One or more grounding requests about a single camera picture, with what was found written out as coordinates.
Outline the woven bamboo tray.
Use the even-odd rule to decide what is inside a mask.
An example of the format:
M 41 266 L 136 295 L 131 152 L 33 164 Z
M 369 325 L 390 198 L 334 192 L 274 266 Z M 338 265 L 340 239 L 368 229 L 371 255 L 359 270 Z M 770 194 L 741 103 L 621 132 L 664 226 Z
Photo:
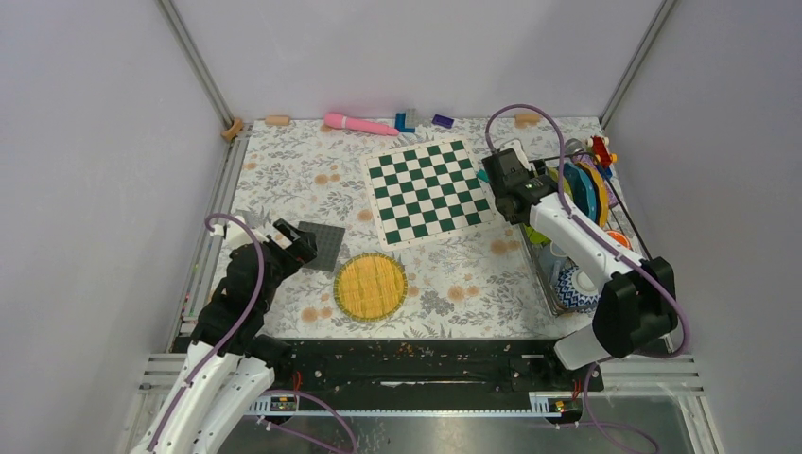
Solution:
M 339 309 L 358 322 L 389 318 L 405 302 L 408 277 L 393 257 L 363 253 L 348 260 L 337 272 L 333 294 Z

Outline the lime green plate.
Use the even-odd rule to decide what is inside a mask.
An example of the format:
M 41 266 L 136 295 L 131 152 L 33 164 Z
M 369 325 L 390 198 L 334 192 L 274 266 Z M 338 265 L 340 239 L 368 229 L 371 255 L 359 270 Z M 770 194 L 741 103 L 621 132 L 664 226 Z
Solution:
M 550 243 L 550 239 L 547 236 L 536 231 L 529 225 L 524 226 L 524 234 L 529 242 L 533 245 L 545 246 Z

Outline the blue dotted plate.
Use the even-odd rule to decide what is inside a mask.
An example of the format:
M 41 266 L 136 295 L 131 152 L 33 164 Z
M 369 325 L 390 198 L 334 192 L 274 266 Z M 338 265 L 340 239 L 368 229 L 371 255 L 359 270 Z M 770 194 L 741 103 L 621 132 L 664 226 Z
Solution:
M 571 162 L 562 164 L 562 170 L 571 188 L 574 204 L 593 221 L 598 219 L 598 202 L 596 189 L 590 176 L 579 166 Z

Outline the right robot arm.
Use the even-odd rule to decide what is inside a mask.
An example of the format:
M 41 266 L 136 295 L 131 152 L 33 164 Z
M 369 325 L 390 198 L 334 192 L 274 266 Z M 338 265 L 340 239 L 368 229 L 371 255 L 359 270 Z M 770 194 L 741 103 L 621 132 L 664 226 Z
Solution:
M 580 368 L 625 358 L 677 327 L 673 270 L 664 259 L 647 260 L 620 245 L 561 192 L 557 181 L 526 168 L 513 149 L 481 163 L 504 219 L 549 238 L 600 295 L 591 325 L 558 340 L 555 356 L 544 361 L 548 385 L 564 390 L 579 378 Z

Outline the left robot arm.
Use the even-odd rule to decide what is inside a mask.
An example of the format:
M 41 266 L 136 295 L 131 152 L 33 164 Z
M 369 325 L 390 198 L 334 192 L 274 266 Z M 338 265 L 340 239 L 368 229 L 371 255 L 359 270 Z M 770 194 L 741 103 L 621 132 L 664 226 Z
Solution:
M 241 217 L 213 213 L 204 224 L 230 247 L 230 262 L 134 453 L 216 453 L 256 397 L 293 376 L 288 345 L 260 331 L 280 285 L 316 259 L 315 234 L 278 219 L 273 227 L 289 242 L 283 246 Z

